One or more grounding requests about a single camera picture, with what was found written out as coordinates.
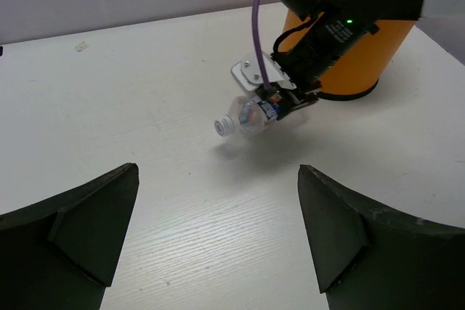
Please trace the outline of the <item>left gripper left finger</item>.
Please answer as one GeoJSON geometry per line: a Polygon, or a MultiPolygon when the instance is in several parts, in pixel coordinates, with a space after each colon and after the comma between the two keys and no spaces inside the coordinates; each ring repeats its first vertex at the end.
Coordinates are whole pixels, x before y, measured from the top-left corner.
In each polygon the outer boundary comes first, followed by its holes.
{"type": "Polygon", "coordinates": [[[99,309],[139,183],[138,166],[126,163],[1,215],[1,308],[99,309]]]}

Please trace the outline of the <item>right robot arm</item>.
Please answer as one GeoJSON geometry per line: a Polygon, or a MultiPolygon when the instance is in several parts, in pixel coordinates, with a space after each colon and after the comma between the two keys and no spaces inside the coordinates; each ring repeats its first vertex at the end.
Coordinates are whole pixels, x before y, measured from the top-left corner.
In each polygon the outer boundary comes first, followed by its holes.
{"type": "Polygon", "coordinates": [[[280,120],[323,98],[322,75],[367,34],[379,32],[381,20],[416,21],[464,12],[464,0],[280,0],[300,20],[303,38],[289,51],[274,47],[271,58],[295,85],[289,90],[270,80],[259,40],[260,0],[253,0],[251,32],[262,84],[258,95],[280,120]]]}

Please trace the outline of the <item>clear bottle blue orange label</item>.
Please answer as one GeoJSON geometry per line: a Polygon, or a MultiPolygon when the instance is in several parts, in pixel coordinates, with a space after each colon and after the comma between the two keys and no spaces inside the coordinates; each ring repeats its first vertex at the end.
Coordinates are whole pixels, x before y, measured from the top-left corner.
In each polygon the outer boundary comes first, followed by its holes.
{"type": "Polygon", "coordinates": [[[240,134],[256,136],[276,121],[283,108],[279,93],[268,99],[257,94],[236,97],[228,113],[214,121],[214,129],[222,137],[240,134]]]}

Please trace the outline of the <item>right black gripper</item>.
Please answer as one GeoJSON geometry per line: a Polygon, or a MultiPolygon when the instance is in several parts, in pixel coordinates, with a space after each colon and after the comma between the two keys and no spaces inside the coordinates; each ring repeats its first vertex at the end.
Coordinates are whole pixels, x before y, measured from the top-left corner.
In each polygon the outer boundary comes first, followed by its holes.
{"type": "Polygon", "coordinates": [[[299,88],[286,89],[278,83],[272,83],[269,90],[260,86],[254,90],[254,93],[259,98],[257,104],[269,121],[279,121],[290,113],[319,101],[317,94],[313,91],[305,93],[299,88]]]}

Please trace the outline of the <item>orange cylindrical bin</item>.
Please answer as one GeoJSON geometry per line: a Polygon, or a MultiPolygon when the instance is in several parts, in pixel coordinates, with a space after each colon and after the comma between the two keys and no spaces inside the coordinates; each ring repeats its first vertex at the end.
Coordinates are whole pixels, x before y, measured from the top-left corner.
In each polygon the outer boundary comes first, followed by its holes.
{"type": "Polygon", "coordinates": [[[280,0],[272,57],[303,91],[347,101],[369,94],[419,17],[421,0],[280,0]]]}

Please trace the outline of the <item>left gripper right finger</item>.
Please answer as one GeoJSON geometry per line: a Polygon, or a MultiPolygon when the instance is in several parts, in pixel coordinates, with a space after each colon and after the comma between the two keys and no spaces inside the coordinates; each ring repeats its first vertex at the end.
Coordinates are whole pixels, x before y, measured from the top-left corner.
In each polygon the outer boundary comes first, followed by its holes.
{"type": "Polygon", "coordinates": [[[330,309],[462,309],[464,230],[351,190],[309,165],[299,202],[330,309]]]}

